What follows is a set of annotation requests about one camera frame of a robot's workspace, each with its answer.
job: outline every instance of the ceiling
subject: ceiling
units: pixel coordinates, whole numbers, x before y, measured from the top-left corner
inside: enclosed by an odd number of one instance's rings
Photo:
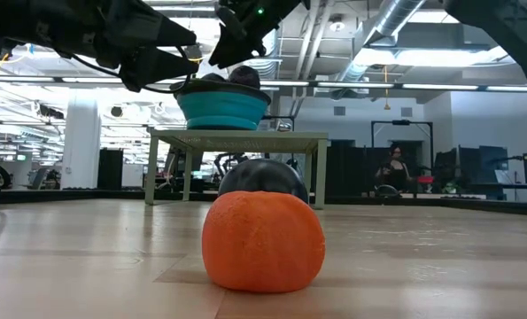
[[[199,11],[187,11],[189,8],[210,6],[209,1],[175,2],[175,1],[145,1],[160,9],[175,22],[193,30],[198,37],[200,49],[208,57],[219,39],[219,22],[213,15],[207,14],[202,18]],[[320,16],[315,21],[312,41],[320,41],[317,55],[310,67],[308,77],[326,76],[330,79],[343,71],[357,54],[354,48],[354,37],[361,22],[367,21],[378,14],[381,0],[334,2],[329,17]],[[179,7],[175,14],[174,7]],[[265,44],[275,46],[275,52],[259,60],[248,61],[247,64],[269,64],[274,72],[266,74],[267,78],[291,80],[295,77],[299,61],[303,38],[308,26],[309,12],[301,5],[285,19],[274,37],[269,36]],[[338,31],[331,30],[327,23],[322,37],[318,38],[317,29],[322,19],[338,16],[344,28]],[[417,44],[419,38],[429,39],[425,43]],[[461,51],[466,45],[478,45],[478,50],[491,52],[497,44],[483,31],[472,27],[465,27],[449,17],[441,9],[439,1],[429,0],[425,3],[399,33],[397,48],[387,49],[391,55],[398,57],[402,51],[411,49],[411,46],[421,45],[425,49],[447,48]],[[484,56],[478,66],[467,67],[436,67],[415,66],[400,64],[399,59],[392,60],[389,65],[371,65],[364,74],[364,79],[371,82],[409,82],[409,83],[455,83],[455,84],[524,84],[524,76],[513,60],[505,54],[501,56]],[[200,75],[213,72],[205,61],[201,64]],[[60,58],[55,52],[39,46],[30,48],[19,47],[13,52],[13,57],[8,63],[0,63],[0,75],[38,75],[38,76],[65,76],[65,77],[98,77],[102,74],[91,70],[82,64]],[[0,121],[3,122],[29,122],[44,123],[48,119],[37,110],[41,105],[50,107],[67,115],[68,96],[71,88],[59,86],[25,85],[18,83],[0,82]],[[124,148],[126,154],[135,154],[134,159],[145,159],[148,152],[148,134],[140,124],[151,126],[162,125],[166,128],[183,128],[185,125],[182,112],[173,97],[143,91],[132,93],[122,88],[99,88],[96,91],[98,103],[104,116],[102,129],[102,146]],[[285,90],[275,92],[281,95]],[[372,99],[384,95],[382,89],[372,89],[365,97]],[[423,97],[430,94],[423,91],[396,91],[392,97],[415,97],[422,101]],[[124,110],[122,117],[111,115],[112,107],[119,106]],[[45,150],[57,153],[62,151],[64,138],[64,121],[53,121],[54,126],[33,125],[0,125],[0,151],[14,150],[40,150],[37,160],[52,161],[56,155],[45,156]]]

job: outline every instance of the wooden table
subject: wooden table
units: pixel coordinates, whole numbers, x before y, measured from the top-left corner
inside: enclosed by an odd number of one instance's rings
[[[145,186],[145,203],[154,204],[155,172],[157,171],[157,152],[159,140],[174,145],[187,154],[194,152],[268,152],[303,153],[305,160],[305,185],[310,193],[312,177],[312,157],[317,152],[316,161],[316,209],[324,208],[324,187],[326,183],[327,133],[276,132],[276,131],[235,131],[235,130],[153,130],[149,151],[149,170]],[[186,157],[184,167],[184,195],[190,198],[190,179],[192,175],[192,156]]]

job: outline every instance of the teal basket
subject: teal basket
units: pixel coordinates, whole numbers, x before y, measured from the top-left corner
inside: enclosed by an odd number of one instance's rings
[[[206,80],[190,82],[176,94],[176,100],[187,129],[255,130],[271,103],[270,97],[258,89]]]

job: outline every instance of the orange foam ball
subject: orange foam ball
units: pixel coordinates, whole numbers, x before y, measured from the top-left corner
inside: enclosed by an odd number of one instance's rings
[[[275,192],[234,191],[213,203],[202,231],[212,280],[247,292],[294,292],[318,275],[326,251],[310,206]]]

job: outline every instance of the white column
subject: white column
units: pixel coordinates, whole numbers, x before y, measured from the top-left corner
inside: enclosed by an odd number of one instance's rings
[[[25,189],[29,185],[29,172],[33,169],[33,153],[17,152],[14,169],[9,172],[13,174],[13,189]]]
[[[70,92],[60,186],[96,188],[102,128],[96,92],[89,89]]]

